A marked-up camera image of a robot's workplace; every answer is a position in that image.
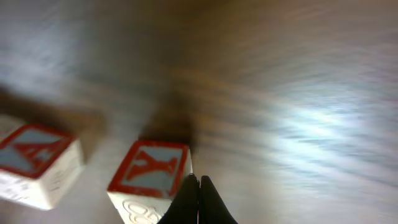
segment wooden block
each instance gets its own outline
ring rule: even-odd
[[[0,116],[0,197],[49,210],[83,170],[73,136]]]
[[[108,195],[125,223],[157,223],[190,173],[187,145],[136,141],[113,177]]]

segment alphabet block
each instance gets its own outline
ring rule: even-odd
[[[187,145],[136,141],[113,177],[108,195],[126,224],[157,223],[190,173]]]
[[[73,136],[0,115],[0,197],[49,210],[83,169]]]

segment table surface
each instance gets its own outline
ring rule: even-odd
[[[0,0],[1,112],[64,128],[87,166],[1,223],[122,223],[138,138],[188,142],[239,223],[396,223],[398,1]]]

